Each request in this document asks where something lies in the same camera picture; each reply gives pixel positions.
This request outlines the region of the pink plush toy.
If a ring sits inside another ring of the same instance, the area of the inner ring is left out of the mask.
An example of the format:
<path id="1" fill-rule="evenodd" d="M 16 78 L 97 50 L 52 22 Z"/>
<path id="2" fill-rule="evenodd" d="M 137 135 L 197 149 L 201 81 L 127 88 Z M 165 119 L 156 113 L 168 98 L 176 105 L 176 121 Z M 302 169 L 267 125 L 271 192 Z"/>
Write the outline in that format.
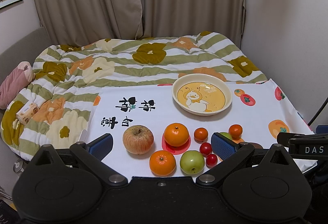
<path id="1" fill-rule="evenodd" d="M 5 110 L 17 94 L 33 80 L 34 73 L 28 61 L 22 61 L 1 83 L 1 110 Z"/>

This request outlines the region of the grey headboard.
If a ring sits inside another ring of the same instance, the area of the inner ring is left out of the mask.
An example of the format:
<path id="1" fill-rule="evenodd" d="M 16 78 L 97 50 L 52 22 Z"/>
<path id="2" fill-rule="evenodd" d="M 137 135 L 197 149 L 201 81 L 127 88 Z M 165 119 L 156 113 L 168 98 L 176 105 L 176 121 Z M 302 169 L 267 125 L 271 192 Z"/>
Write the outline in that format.
<path id="1" fill-rule="evenodd" d="M 44 27 L 36 29 L 14 43 L 1 54 L 0 81 L 3 82 L 22 61 L 28 61 L 33 65 L 38 55 L 51 45 L 51 39 Z"/>

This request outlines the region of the large orange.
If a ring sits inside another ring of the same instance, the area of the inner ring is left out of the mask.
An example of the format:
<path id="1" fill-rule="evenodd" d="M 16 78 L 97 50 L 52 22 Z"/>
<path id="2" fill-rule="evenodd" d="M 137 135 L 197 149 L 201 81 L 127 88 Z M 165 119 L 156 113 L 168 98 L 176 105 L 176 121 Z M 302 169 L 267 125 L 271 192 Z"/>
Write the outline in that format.
<path id="1" fill-rule="evenodd" d="M 166 127 L 163 136 L 166 143 L 170 146 L 180 147 L 188 141 L 190 135 L 185 125 L 172 123 Z"/>

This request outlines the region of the large green apple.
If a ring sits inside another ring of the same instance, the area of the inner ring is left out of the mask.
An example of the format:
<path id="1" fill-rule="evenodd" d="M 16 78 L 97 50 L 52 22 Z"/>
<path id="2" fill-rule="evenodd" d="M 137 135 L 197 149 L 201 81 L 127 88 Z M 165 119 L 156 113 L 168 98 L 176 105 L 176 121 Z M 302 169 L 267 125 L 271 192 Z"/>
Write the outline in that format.
<path id="1" fill-rule="evenodd" d="M 196 150 L 186 151 L 180 158 L 180 168 L 187 175 L 200 173 L 204 169 L 204 166 L 204 157 Z"/>

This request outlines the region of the brown kiwi fruit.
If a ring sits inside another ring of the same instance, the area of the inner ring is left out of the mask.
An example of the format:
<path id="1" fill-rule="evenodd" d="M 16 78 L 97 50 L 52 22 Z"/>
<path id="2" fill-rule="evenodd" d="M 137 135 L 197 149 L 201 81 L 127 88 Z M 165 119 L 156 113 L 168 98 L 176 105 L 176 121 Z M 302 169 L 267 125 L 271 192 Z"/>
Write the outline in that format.
<path id="1" fill-rule="evenodd" d="M 255 143 L 255 142 L 250 142 L 251 145 L 253 145 L 253 147 L 255 149 L 263 149 L 262 145 L 258 144 L 258 143 Z"/>

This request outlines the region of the red yellow apple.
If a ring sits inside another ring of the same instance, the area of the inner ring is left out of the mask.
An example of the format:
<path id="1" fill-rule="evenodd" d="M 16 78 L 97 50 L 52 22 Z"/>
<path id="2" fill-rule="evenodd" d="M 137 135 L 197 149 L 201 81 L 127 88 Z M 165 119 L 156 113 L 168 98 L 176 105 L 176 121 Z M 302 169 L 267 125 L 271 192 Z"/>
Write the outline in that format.
<path id="1" fill-rule="evenodd" d="M 134 125 L 124 131 L 122 142 L 129 153 L 145 154 L 151 149 L 154 143 L 154 136 L 147 127 Z"/>

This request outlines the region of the cream duck plate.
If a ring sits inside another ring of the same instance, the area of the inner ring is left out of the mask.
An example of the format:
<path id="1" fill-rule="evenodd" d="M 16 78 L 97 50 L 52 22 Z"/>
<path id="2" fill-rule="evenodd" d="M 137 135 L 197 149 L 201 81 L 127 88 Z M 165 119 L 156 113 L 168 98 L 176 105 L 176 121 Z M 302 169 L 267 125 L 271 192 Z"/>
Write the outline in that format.
<path id="1" fill-rule="evenodd" d="M 202 73 L 177 79 L 172 85 L 172 97 L 182 109 L 198 116 L 213 116 L 232 104 L 228 85 L 217 77 Z"/>

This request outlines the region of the white printed tablecloth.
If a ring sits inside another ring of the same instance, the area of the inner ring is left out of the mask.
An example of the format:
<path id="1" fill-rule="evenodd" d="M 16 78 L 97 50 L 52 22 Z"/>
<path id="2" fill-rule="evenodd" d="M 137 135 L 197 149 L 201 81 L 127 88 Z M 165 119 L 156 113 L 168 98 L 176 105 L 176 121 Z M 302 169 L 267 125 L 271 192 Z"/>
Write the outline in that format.
<path id="1" fill-rule="evenodd" d="M 241 138 L 263 148 L 276 143 L 274 134 L 280 131 L 309 135 L 312 133 L 289 99 L 277 97 L 279 88 L 273 80 L 262 84 L 229 82 L 233 95 L 230 107 L 213 116 L 196 116 L 183 110 L 172 97 L 171 86 L 107 87 L 99 94 L 98 104 L 91 111 L 88 129 L 81 135 L 87 143 L 110 133 L 113 149 L 102 160 L 128 179 L 133 176 L 152 177 L 151 154 L 162 149 L 165 128 L 172 123 L 185 125 L 192 136 L 197 128 L 209 135 L 227 132 L 234 124 L 242 126 Z M 152 148 L 143 155 L 129 153 L 122 142 L 124 131 L 133 125 L 143 125 L 154 136 Z"/>

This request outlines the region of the small green apple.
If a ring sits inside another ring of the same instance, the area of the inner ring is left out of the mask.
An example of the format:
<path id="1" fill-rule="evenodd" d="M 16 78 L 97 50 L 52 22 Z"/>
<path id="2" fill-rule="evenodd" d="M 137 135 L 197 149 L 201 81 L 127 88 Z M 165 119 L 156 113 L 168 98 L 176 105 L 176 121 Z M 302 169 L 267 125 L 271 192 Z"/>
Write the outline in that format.
<path id="1" fill-rule="evenodd" d="M 232 136 L 228 132 L 220 132 L 220 134 L 230 139 L 231 141 L 233 140 Z"/>

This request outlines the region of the orange mandarin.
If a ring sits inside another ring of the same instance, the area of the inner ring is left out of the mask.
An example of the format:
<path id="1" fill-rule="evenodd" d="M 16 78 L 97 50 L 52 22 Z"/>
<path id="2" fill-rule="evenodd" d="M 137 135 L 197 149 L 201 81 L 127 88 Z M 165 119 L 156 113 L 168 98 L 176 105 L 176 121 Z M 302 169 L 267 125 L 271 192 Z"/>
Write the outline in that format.
<path id="1" fill-rule="evenodd" d="M 172 153 L 165 150 L 154 152 L 149 160 L 150 170 L 158 176 L 168 176 L 176 168 L 176 160 Z"/>

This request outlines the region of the red cherry tomato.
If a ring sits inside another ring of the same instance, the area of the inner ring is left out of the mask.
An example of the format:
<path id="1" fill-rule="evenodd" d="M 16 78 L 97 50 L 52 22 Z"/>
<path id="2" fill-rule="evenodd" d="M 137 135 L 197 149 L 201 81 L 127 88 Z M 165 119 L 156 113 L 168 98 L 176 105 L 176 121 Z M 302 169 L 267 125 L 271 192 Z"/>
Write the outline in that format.
<path id="1" fill-rule="evenodd" d="M 208 142 L 204 142 L 200 145 L 200 149 L 199 149 L 200 153 L 204 156 L 207 157 L 208 155 L 210 155 L 212 153 L 212 147 L 211 144 Z"/>
<path id="2" fill-rule="evenodd" d="M 209 154 L 206 157 L 206 166 L 209 168 L 212 168 L 214 166 L 216 166 L 218 163 L 218 157 L 215 154 Z"/>

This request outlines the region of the floral striped quilt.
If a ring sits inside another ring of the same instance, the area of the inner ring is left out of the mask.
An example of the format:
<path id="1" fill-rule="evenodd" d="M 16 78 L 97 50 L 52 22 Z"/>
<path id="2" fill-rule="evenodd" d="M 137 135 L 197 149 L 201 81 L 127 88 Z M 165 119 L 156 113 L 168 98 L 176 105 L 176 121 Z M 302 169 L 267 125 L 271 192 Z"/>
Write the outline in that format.
<path id="1" fill-rule="evenodd" d="M 105 87 L 166 85 L 192 73 L 238 84 L 266 80 L 229 38 L 209 31 L 141 40 L 104 38 L 86 46 L 52 44 L 31 66 L 33 80 L 1 110 L 1 139 L 25 160 L 41 145 L 65 149 L 77 142 Z M 23 125 L 16 113 L 28 102 L 39 110 Z"/>

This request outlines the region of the small orange tangerine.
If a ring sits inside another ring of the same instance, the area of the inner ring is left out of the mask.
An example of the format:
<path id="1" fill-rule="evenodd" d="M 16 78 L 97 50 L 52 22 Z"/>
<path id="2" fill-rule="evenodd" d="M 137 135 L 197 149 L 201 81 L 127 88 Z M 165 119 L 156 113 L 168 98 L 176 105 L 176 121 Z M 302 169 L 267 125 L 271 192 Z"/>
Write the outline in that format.
<path id="1" fill-rule="evenodd" d="M 208 138 L 208 130 L 203 127 L 197 128 L 194 131 L 194 139 L 196 141 L 205 141 Z"/>
<path id="2" fill-rule="evenodd" d="M 233 139 L 239 139 L 242 135 L 243 128 L 241 125 L 235 124 L 229 127 L 229 134 Z"/>

